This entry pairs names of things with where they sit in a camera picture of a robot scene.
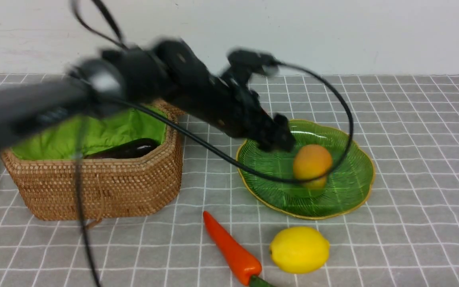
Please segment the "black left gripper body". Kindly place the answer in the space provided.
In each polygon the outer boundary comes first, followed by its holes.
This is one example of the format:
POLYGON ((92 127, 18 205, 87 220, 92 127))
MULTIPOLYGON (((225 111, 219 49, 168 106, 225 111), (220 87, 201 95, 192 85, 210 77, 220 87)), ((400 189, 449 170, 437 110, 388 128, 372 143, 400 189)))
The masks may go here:
POLYGON ((247 84, 253 72, 226 70, 220 76, 182 84, 163 100, 216 127, 232 138, 272 140, 278 125, 247 84))

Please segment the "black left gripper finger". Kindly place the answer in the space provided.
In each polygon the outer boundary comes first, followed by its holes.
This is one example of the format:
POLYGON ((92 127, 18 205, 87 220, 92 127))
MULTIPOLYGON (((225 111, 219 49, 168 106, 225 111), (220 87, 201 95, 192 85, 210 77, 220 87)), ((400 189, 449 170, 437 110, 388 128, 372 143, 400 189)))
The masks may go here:
POLYGON ((258 125, 257 147, 264 152, 292 152, 296 140, 290 131, 289 121, 282 114, 263 116, 258 125))

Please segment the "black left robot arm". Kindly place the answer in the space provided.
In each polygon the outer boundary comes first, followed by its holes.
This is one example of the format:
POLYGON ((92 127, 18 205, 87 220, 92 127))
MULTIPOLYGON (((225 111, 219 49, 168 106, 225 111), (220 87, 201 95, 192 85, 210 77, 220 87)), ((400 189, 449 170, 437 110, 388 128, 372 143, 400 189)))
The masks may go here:
POLYGON ((278 60, 244 48, 227 58, 229 67, 215 76, 186 42, 166 39, 152 49, 102 51, 59 80, 0 88, 0 152, 79 114, 100 119, 122 111, 121 100, 158 99, 231 138, 254 140, 266 152, 292 151, 296 140, 288 119, 269 116, 247 87, 253 74, 275 74, 278 60))

